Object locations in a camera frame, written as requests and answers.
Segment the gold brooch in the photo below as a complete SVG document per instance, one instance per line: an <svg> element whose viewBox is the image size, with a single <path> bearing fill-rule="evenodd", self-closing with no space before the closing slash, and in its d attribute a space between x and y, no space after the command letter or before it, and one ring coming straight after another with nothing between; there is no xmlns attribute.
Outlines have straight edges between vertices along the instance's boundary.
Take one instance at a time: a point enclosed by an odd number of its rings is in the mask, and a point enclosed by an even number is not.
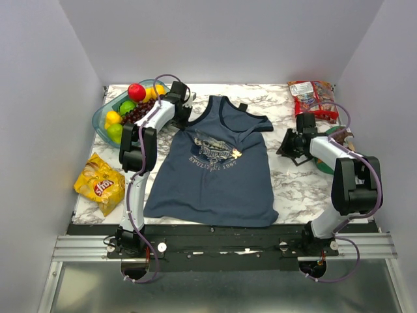
<svg viewBox="0 0 417 313"><path fill-rule="evenodd" d="M237 158L242 156L242 153L240 151L238 151L237 149L232 149L232 154L231 155L234 159L237 159Z"/></svg>

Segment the blue printed tank top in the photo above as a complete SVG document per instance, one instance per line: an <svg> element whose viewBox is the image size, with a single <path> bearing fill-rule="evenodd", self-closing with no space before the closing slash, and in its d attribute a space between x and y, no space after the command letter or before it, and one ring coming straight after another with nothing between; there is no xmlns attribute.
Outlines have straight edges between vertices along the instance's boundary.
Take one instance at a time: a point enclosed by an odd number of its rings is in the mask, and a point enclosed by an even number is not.
<svg viewBox="0 0 417 313"><path fill-rule="evenodd" d="M265 115L211 96L205 111L178 131L147 198L147 218L261 228L278 218L264 132ZM232 149L242 156L234 159Z"/></svg>

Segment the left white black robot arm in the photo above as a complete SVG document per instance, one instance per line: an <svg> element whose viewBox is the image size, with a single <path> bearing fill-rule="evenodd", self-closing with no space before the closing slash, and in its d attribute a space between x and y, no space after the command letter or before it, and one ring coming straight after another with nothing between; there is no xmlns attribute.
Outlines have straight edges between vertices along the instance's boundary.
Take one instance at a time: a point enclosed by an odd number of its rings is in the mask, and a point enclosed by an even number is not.
<svg viewBox="0 0 417 313"><path fill-rule="evenodd" d="M166 94L156 93L156 104L144 118L123 126L119 162L126 187L124 213L115 240L131 258L140 256L146 247L150 247L143 235L143 209L147 179L157 161L157 135L170 121L184 130L194 98L190 88L175 78Z"/></svg>

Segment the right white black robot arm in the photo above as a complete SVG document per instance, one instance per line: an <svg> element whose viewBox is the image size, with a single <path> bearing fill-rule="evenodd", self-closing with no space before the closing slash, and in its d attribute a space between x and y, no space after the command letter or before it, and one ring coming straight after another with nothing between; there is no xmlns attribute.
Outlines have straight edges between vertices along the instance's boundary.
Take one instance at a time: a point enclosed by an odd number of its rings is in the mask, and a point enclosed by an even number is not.
<svg viewBox="0 0 417 313"><path fill-rule="evenodd" d="M333 171L332 208L308 222L301 233L300 249L305 255L315 255L328 246L334 236L349 222L369 218L383 202L381 167L373 156L362 156L335 139L320 133L312 113L296 116L296 128L285 133L277 154L297 160L317 158Z"/></svg>

